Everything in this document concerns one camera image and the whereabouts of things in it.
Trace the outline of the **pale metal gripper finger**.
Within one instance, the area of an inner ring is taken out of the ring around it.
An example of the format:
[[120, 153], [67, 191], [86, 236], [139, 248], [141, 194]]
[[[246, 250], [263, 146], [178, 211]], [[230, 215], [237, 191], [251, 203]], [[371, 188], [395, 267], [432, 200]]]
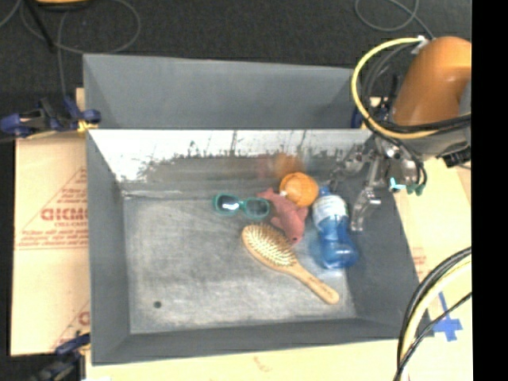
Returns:
[[363, 188], [373, 188], [375, 182], [376, 150], [367, 144], [354, 144], [344, 155], [337, 159], [329, 174], [329, 189], [339, 191], [339, 187], [348, 179], [363, 177]]
[[353, 232], [363, 232], [366, 220], [382, 205], [379, 195], [380, 189], [384, 187], [384, 183], [379, 177], [382, 165], [382, 159], [373, 159], [370, 162], [362, 189], [352, 206], [350, 227]]

